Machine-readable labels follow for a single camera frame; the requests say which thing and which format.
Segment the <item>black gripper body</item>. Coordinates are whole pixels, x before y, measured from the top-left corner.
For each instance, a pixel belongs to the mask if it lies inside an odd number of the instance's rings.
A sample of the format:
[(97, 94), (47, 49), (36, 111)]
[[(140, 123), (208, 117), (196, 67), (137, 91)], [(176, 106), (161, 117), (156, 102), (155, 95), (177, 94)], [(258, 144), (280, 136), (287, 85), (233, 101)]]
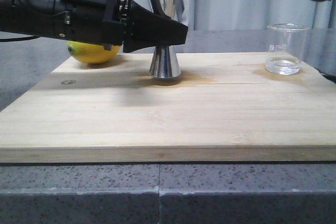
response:
[(60, 0), (65, 4), (68, 39), (121, 46), (126, 34), (129, 0)]

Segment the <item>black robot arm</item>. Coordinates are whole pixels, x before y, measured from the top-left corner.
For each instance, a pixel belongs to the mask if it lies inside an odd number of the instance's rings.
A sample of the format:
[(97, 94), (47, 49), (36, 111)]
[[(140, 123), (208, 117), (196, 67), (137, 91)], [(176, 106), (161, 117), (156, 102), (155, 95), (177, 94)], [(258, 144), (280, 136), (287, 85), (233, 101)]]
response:
[(1, 31), (124, 52), (181, 45), (188, 28), (133, 0), (1, 0)]

